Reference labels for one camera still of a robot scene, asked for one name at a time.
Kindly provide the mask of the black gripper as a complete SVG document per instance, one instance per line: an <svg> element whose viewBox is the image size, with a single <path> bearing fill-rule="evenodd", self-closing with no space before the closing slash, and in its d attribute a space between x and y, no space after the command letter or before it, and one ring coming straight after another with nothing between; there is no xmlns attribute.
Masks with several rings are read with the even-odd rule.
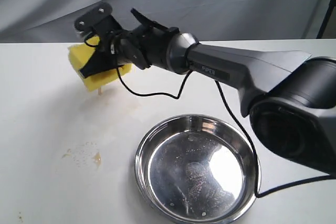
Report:
<svg viewBox="0 0 336 224"><path fill-rule="evenodd" d="M109 32L99 36L98 49L90 56L86 64L79 69L85 79L117 67L132 64L121 48L124 31Z"/></svg>

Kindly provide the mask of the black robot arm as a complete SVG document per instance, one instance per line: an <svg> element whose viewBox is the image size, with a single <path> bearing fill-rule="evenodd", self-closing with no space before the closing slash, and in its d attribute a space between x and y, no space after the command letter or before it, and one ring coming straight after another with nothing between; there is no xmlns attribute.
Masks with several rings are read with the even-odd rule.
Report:
<svg viewBox="0 0 336 224"><path fill-rule="evenodd" d="M240 112L274 154L335 175L335 59L303 51L253 51L201 44L178 28L83 28L99 37L83 77L132 63L195 71L238 91Z"/></svg>

